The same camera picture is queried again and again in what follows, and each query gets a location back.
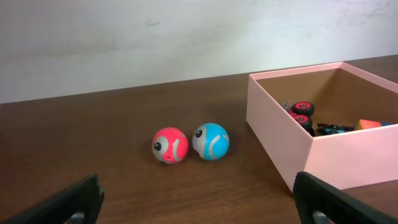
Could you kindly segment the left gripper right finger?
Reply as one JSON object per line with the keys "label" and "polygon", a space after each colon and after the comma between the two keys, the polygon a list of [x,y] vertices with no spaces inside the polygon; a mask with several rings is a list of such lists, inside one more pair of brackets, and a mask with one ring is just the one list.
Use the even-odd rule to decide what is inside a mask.
{"label": "left gripper right finger", "polygon": [[308,172],[298,172],[293,197],[300,221],[316,223],[397,224],[397,219],[376,210]]}

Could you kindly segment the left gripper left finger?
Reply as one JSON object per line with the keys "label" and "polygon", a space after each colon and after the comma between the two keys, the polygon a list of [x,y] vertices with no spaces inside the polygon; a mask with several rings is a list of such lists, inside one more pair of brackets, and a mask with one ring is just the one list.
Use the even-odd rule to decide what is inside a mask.
{"label": "left gripper left finger", "polygon": [[3,223],[96,223],[104,200],[97,174],[91,174]]}

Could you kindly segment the multicolour puzzle cube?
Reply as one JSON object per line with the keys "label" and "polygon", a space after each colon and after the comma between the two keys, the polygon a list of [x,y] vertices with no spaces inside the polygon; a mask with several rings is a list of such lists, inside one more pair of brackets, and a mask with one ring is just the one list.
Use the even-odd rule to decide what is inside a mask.
{"label": "multicolour puzzle cube", "polygon": [[355,130],[372,129],[372,128],[378,128],[389,125],[391,125],[391,123],[360,119],[354,129]]}

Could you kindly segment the red toy fire truck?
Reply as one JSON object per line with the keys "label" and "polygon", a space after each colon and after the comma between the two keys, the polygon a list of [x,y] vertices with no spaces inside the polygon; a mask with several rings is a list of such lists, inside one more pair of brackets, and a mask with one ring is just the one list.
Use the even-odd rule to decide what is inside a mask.
{"label": "red toy fire truck", "polygon": [[299,101],[291,105],[289,102],[282,103],[283,109],[288,112],[291,117],[311,136],[315,135],[315,131],[312,128],[313,121],[311,115],[315,112],[315,106],[308,101]]}

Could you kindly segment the red toy ball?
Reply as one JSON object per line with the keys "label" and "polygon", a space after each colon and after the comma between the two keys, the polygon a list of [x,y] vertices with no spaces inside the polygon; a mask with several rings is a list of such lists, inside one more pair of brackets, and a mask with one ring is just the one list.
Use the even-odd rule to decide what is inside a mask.
{"label": "red toy ball", "polygon": [[188,152],[188,139],[181,130],[168,127],[159,130],[152,140],[152,152],[166,164],[177,164],[184,160]]}

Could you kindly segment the blue toy ball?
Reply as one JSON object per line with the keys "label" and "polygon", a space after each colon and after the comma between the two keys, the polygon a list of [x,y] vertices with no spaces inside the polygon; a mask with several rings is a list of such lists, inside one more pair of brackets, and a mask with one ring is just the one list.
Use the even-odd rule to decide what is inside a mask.
{"label": "blue toy ball", "polygon": [[219,124],[205,123],[193,133],[192,146],[202,159],[218,160],[229,150],[229,136]]}

